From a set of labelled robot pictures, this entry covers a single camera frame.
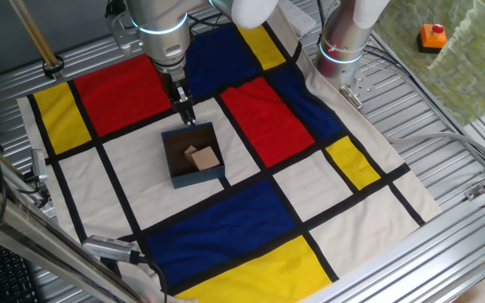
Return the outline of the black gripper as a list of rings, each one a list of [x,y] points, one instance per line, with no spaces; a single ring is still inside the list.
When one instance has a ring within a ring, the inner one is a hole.
[[[163,91],[167,94],[173,110],[179,112],[181,120],[186,125],[195,125],[194,102],[189,91],[188,80],[185,77],[173,80],[169,73],[160,73],[160,78],[163,83]]]

